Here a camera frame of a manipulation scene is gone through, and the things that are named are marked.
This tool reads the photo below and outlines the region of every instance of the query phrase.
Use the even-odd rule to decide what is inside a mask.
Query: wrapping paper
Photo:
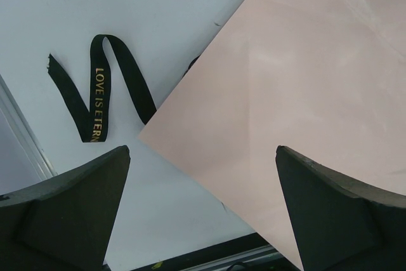
[[[405,16],[404,0],[245,0],[140,138],[303,269],[275,151],[406,195]]]

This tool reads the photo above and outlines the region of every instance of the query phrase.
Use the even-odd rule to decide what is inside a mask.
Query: black ribbon
[[[157,111],[148,86],[127,46],[112,35],[97,35],[90,46],[90,111],[83,102],[75,84],[49,55],[48,74],[58,87],[75,121],[82,142],[104,142],[108,132],[108,106],[110,103],[111,71],[103,50],[103,40],[110,42],[126,82],[135,109],[146,124]]]

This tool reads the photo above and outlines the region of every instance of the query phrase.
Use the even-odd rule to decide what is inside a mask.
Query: white table
[[[133,52],[157,105],[243,0],[0,0],[0,74],[63,173],[128,145],[131,168],[106,259],[125,271],[252,233],[209,192],[144,146],[143,125],[112,54],[109,134],[82,143],[47,74],[51,52],[89,99],[89,44],[113,34]]]

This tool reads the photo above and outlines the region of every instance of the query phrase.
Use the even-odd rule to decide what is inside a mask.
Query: yellow spot
[[[156,263],[156,264],[152,267],[152,270],[161,268],[161,266],[162,266],[163,263],[164,263],[163,261],[160,261],[160,262]]]

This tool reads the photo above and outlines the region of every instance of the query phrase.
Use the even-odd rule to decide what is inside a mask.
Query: black strip
[[[269,246],[269,243],[264,240],[259,234],[253,233],[247,236],[233,239],[231,241],[226,241],[221,244],[216,244],[208,248],[165,260],[162,262],[162,265],[159,268],[156,268],[155,266],[157,264],[154,263],[149,266],[135,269],[133,271],[184,270],[253,249],[258,249],[263,246]]]
[[[58,87],[82,142],[104,142],[108,133],[111,71],[103,50],[105,38],[110,41],[129,95],[142,122],[146,124],[157,111],[140,68],[127,46],[115,36],[97,35],[90,47],[90,111],[71,78],[55,58],[49,55],[48,74]]]

